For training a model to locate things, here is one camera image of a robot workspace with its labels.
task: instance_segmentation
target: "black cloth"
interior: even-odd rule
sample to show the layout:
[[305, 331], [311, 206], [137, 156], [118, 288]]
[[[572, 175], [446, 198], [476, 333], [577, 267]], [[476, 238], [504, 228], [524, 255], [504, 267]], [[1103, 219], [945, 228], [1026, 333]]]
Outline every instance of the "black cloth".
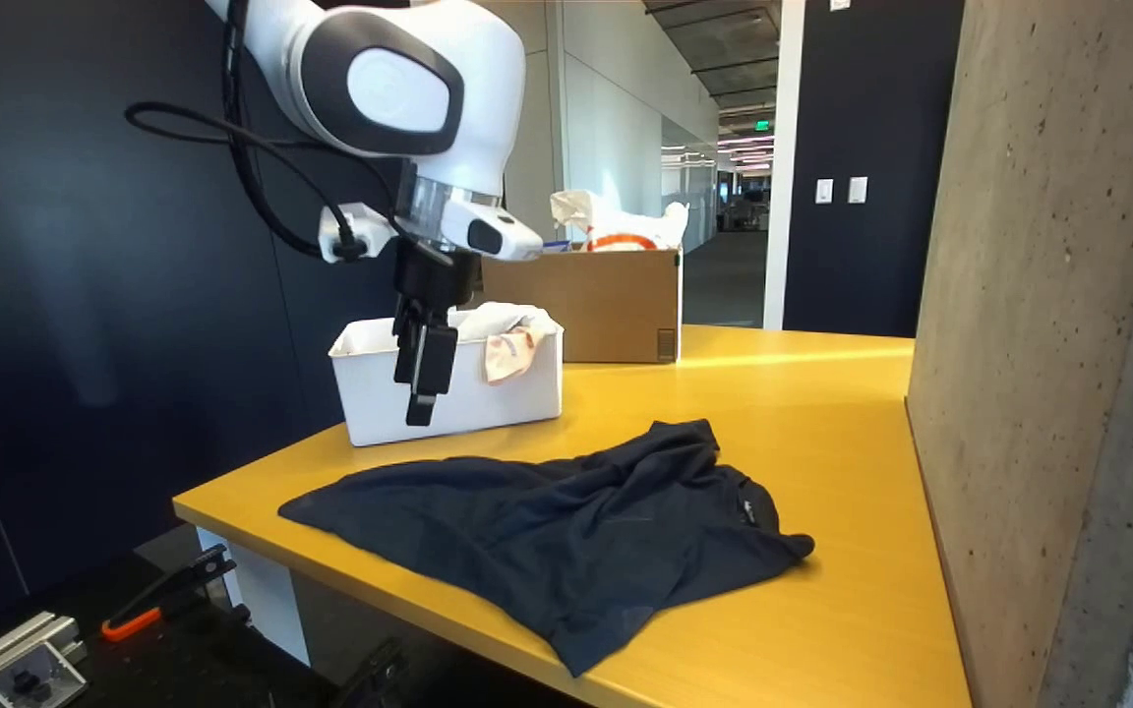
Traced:
[[453, 457], [360, 472], [284, 515], [504, 604], [585, 674], [657, 611], [810, 556], [810, 535], [783, 535], [773, 494], [718, 453], [709, 419], [657, 419], [574, 459]]

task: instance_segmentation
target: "white container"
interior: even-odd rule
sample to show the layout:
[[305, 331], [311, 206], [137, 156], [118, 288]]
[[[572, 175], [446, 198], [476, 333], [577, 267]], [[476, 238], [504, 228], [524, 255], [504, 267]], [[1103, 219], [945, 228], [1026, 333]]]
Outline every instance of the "white container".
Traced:
[[[490, 381], [490, 333], [511, 331], [511, 320], [538, 324], [533, 369]], [[449, 394], [437, 396], [431, 425], [404, 425], [411, 384], [393, 381], [398, 333], [393, 320], [360, 320], [330, 345], [337, 402], [352, 444], [391, 444], [419, 438], [449, 438], [467, 430], [501, 430], [546, 419], [564, 414], [564, 326], [538, 307], [484, 301], [449, 312], [455, 326], [455, 358]]]

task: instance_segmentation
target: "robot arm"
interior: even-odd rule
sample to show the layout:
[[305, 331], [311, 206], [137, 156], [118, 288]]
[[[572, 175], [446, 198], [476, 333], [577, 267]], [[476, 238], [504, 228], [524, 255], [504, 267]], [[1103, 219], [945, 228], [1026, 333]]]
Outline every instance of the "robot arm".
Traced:
[[[305, 133], [352, 156], [419, 166], [393, 228], [437, 253], [538, 255], [545, 238], [501, 207], [524, 107], [524, 43], [504, 19], [467, 0], [330, 12], [252, 0], [244, 46]], [[344, 213], [379, 255], [391, 225], [366, 206]]]

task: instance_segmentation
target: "wooden table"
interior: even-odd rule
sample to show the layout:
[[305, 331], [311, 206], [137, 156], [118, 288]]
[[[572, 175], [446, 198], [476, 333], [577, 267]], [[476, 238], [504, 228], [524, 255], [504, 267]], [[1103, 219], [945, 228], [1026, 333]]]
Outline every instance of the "wooden table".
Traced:
[[[252, 617], [305, 659], [290, 573], [585, 702], [955, 708], [972, 701], [905, 419], [909, 363], [905, 339], [690, 326], [677, 366], [567, 366], [558, 419], [382, 447], [326, 430], [176, 494], [176, 515], [233, 543]], [[775, 582], [664, 611], [577, 680], [484, 598], [280, 519], [284, 501], [360, 469], [577, 457], [686, 415], [709, 415], [719, 459], [820, 552]]]

